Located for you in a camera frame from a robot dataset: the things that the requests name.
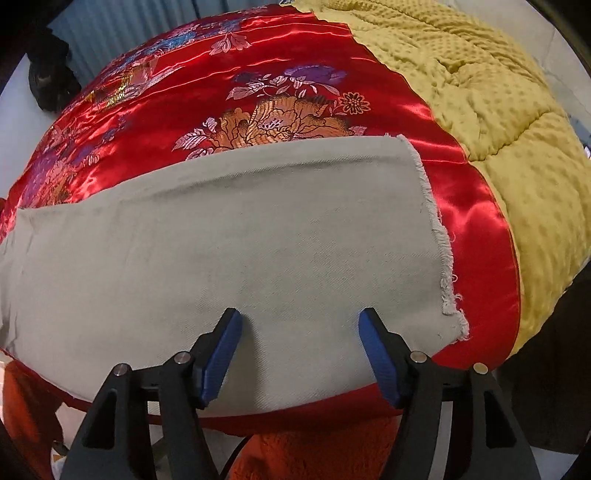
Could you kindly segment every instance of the red fabric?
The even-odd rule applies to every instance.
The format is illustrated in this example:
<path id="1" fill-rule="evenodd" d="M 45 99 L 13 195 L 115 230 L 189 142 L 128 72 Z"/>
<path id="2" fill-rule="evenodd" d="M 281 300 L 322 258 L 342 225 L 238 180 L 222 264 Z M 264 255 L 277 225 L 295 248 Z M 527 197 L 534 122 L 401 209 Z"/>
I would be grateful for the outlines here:
<path id="1" fill-rule="evenodd" d="M 231 480 L 377 479 L 396 438 L 396 418 L 329 432 L 255 435 L 230 471 Z"/>
<path id="2" fill-rule="evenodd" d="M 79 202 L 143 173 L 217 151 L 385 134 L 405 135 L 421 154 L 452 239 L 454 289 L 462 295 L 458 304 L 470 323 L 470 339 L 435 358 L 454 367 L 476 361 L 497 367 L 517 335 L 519 280 L 509 228 L 490 188 L 401 75 L 357 44 L 347 26 L 291 7 L 200 20 L 117 59 L 41 140 L 9 193 L 0 239 L 13 228 L 18 207 Z M 372 385 L 309 405 L 207 424 L 262 432 L 387 412 Z"/>
<path id="3" fill-rule="evenodd" d="M 56 417 L 61 400 L 11 362 L 4 372 L 3 403 L 4 426 L 13 443 L 42 480 L 53 480 L 51 443 L 63 442 Z"/>

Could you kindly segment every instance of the orange fleece fabric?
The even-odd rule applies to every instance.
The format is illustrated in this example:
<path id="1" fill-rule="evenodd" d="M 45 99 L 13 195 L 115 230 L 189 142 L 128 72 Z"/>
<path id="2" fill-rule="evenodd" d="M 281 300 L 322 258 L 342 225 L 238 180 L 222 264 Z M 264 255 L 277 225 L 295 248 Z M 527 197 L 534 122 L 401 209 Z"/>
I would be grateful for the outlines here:
<path id="1" fill-rule="evenodd" d="M 329 432 L 254 435 L 231 480 L 378 479 L 398 431 L 396 417 Z"/>
<path id="2" fill-rule="evenodd" d="M 5 368 L 3 398 L 4 426 L 14 445 L 42 480 L 53 480 L 51 443 L 63 441 L 56 416 L 61 400 L 24 374 L 16 362 Z"/>

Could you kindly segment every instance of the black cable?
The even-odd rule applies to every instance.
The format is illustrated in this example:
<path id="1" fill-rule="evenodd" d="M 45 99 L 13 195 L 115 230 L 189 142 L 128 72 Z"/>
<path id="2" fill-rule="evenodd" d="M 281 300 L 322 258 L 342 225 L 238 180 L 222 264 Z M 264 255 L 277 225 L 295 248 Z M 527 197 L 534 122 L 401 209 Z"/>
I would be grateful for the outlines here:
<path id="1" fill-rule="evenodd" d="M 222 468 L 222 471 L 220 473 L 220 480 L 226 480 L 226 477 L 230 473 L 230 468 L 232 468 L 234 461 L 236 461 L 236 457 L 238 456 L 240 451 L 244 448 L 244 446 L 248 443 L 248 440 L 250 440 L 251 437 L 252 437 L 252 435 L 249 435 L 248 437 L 244 437 L 240 441 L 238 446 L 236 448 L 234 448 L 234 451 L 230 455 L 230 458 L 228 459 L 228 461 L 226 462 L 226 464 Z"/>

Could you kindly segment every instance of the white wall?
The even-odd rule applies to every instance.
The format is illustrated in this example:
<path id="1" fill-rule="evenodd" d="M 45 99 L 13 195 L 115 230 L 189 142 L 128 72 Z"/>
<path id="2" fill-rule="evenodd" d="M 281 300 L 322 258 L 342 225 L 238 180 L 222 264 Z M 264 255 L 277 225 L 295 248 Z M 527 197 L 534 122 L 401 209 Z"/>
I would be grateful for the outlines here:
<path id="1" fill-rule="evenodd" d="M 29 63 L 26 56 L 22 58 L 0 95 L 0 197 L 4 198 L 57 118 L 43 112 L 29 90 Z"/>

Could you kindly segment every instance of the blue corrugated wall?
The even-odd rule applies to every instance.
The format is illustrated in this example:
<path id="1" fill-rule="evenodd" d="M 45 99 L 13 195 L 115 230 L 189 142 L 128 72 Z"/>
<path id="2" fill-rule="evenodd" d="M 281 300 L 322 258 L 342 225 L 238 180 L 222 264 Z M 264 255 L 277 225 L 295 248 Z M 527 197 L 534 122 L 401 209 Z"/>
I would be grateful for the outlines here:
<path id="1" fill-rule="evenodd" d="M 111 60 L 196 18 L 272 0 L 74 0 L 49 27 L 68 42 L 70 68 L 82 86 Z"/>

